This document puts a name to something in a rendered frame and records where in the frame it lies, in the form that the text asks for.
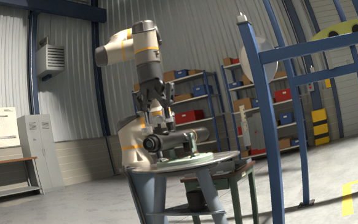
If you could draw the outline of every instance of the blue box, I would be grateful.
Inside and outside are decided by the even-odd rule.
[[[256,108],[256,107],[259,107],[258,99],[253,99],[252,100],[252,108]]]
[[[240,86],[243,86],[244,83],[243,82],[234,82],[234,83],[229,83],[229,89],[233,89],[233,88],[237,88],[237,87],[240,87]]]
[[[175,79],[186,77],[189,74],[189,70],[183,69],[175,72]]]
[[[294,114],[292,112],[280,114],[280,124],[286,125],[294,122]]]
[[[291,146],[299,145],[299,144],[300,144],[300,141],[299,141],[297,138],[294,138],[294,139],[291,141]]]
[[[213,94],[212,86],[208,85],[210,94]],[[205,88],[205,85],[199,85],[193,87],[193,95],[194,97],[200,97],[202,95],[207,95],[207,89]]]

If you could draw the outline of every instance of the round transparent disc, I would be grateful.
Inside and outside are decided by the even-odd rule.
[[[267,51],[267,50],[273,50],[273,45],[264,37],[262,36],[255,36],[255,39],[257,40],[258,48],[260,52]],[[250,62],[248,60],[247,53],[245,51],[244,45],[241,45],[240,52],[239,52],[239,59],[241,68],[243,69],[244,74],[247,76],[247,78],[253,82]],[[272,62],[269,64],[264,65],[266,78],[268,79],[268,82],[271,82],[274,78],[274,75],[277,71],[278,62]]]

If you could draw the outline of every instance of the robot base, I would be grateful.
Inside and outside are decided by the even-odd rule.
[[[157,167],[170,167],[190,164],[194,162],[201,162],[213,158],[213,153],[198,153],[194,156],[184,156],[181,158],[167,159],[161,162],[157,162]]]

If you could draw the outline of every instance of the orange box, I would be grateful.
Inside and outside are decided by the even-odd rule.
[[[246,75],[243,74],[241,77],[243,78],[243,85],[244,86],[252,84],[251,80],[249,80]]]
[[[277,79],[284,76],[287,76],[287,73],[285,71],[280,71],[274,75],[274,78]]]
[[[244,109],[248,110],[252,108],[252,100],[254,98],[243,98],[240,100],[233,101],[234,112],[239,112],[239,106],[244,105]]]
[[[279,139],[279,149],[282,150],[283,148],[291,147],[292,140],[293,140],[293,137]]]
[[[251,156],[251,150],[245,150],[241,152],[241,157]]]
[[[193,97],[194,97],[193,94],[178,95],[178,96],[175,96],[175,102],[179,102],[179,101],[182,101],[182,100],[187,100],[187,99],[190,99],[190,98],[193,98]]]
[[[140,90],[140,84],[135,84],[133,85],[133,90],[136,92],[136,91],[139,91]]]
[[[202,72],[202,70],[193,69],[193,70],[190,70],[190,71],[188,72],[188,74],[189,74],[189,75],[192,75],[192,74],[197,74],[197,73],[201,73],[201,72]]]
[[[166,73],[162,74],[164,76],[164,82],[175,80],[175,72],[176,71],[167,71]]]
[[[233,64],[233,58],[224,58],[223,59],[223,65],[228,66]]]

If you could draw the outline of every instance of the frame foot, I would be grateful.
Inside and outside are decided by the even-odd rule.
[[[314,199],[310,200],[309,204],[303,204],[303,202],[300,203],[298,206],[299,209],[302,209],[303,207],[310,207],[314,205]]]

